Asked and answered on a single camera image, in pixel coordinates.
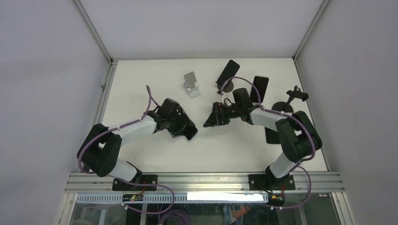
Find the silver phone stand left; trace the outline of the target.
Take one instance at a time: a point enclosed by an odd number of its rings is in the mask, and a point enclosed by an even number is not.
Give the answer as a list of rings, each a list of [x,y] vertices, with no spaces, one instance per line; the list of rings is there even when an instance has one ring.
[[[183,88],[190,98],[198,97],[201,94],[194,72],[189,72],[184,75]]]

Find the black phone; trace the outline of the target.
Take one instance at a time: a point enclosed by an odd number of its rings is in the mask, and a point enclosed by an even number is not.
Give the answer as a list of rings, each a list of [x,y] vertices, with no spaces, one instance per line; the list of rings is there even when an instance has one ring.
[[[192,140],[197,134],[198,129],[194,123],[184,123],[178,125],[173,131],[174,137],[184,136],[188,141]]]
[[[268,144],[280,144],[278,133],[272,129],[265,128],[265,137]]]
[[[220,76],[216,80],[216,84],[221,87],[227,80],[229,80],[231,77],[234,77],[239,69],[240,65],[238,63],[236,63],[234,60],[229,60]]]
[[[251,88],[250,99],[253,103],[263,103],[267,87],[269,83],[269,78],[266,76],[255,76],[253,79],[254,87]]]

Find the aluminium mounting rail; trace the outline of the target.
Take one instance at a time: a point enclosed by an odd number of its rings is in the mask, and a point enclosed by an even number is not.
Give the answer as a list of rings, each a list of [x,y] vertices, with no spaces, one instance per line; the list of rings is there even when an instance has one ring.
[[[174,193],[188,192],[259,192],[251,191],[248,184],[249,174],[263,174],[262,172],[236,172],[236,173],[158,173],[156,191],[146,193]],[[293,172],[295,190],[283,190],[285,193],[312,193],[344,192],[344,185],[338,172]],[[69,176],[65,192],[89,194],[112,193],[113,177],[97,177],[82,173],[72,173]]]

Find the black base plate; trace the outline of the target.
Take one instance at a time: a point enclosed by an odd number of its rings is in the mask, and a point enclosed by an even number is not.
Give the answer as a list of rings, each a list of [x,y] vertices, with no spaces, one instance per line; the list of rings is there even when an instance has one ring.
[[[125,181],[115,178],[112,184],[113,191],[156,191],[158,175],[144,174],[137,181]]]
[[[295,190],[295,180],[292,175],[273,179],[267,174],[249,174],[248,184],[251,191],[254,190]]]

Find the black round-base clamp stand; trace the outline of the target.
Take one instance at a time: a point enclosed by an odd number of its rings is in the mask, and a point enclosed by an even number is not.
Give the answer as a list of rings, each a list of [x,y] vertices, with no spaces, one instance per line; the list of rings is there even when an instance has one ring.
[[[293,90],[287,91],[286,94],[289,96],[288,100],[286,102],[280,101],[274,103],[271,108],[272,110],[278,112],[293,113],[294,110],[291,106],[291,102],[294,99],[300,99],[302,102],[305,102],[309,99],[309,94],[303,92],[301,88],[299,88],[297,85],[293,88]]]

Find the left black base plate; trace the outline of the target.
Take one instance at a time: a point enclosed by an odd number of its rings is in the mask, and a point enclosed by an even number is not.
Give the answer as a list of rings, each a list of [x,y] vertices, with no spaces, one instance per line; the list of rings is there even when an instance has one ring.
[[[115,178],[112,184],[113,191],[156,191],[158,175],[144,174],[137,181],[125,181]]]

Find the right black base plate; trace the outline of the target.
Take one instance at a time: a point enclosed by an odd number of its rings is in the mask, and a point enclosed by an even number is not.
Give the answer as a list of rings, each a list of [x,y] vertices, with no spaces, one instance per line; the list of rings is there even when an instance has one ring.
[[[254,190],[295,190],[295,180],[292,175],[273,179],[267,174],[249,174],[248,184],[251,191]]]

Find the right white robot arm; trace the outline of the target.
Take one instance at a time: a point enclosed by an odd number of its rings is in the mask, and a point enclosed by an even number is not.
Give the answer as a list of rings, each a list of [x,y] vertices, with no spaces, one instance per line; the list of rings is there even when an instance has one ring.
[[[276,190],[291,171],[322,148],[322,140],[304,111],[285,113],[262,109],[260,105],[253,104],[245,88],[236,89],[232,94],[235,102],[230,105],[213,102],[203,126],[228,125],[231,119],[240,118],[247,124],[275,131],[282,153],[265,169],[264,180],[258,184]]]

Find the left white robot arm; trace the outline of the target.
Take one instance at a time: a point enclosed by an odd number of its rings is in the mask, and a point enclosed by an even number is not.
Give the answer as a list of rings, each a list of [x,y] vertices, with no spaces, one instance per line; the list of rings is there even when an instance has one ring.
[[[141,185],[142,171],[120,159],[120,149],[141,137],[163,130],[167,130],[172,138],[183,136],[188,141],[198,132],[180,104],[167,98],[153,110],[146,110],[138,119],[114,127],[101,123],[94,125],[77,152],[79,169],[86,174],[123,180],[125,187],[136,190]]]

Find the black stand wooden base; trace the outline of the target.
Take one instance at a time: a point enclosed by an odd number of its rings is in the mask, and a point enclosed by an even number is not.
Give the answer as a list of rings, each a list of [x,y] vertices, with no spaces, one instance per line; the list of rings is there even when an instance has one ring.
[[[222,85],[217,84],[217,89],[218,89],[217,93],[218,93],[218,94],[221,94],[221,92],[229,93],[229,92],[232,92],[232,91],[233,91],[233,89],[234,89],[234,84],[233,84],[232,81],[229,81],[229,82],[225,85],[225,87],[223,88],[223,90],[221,90],[221,87],[222,87]]]

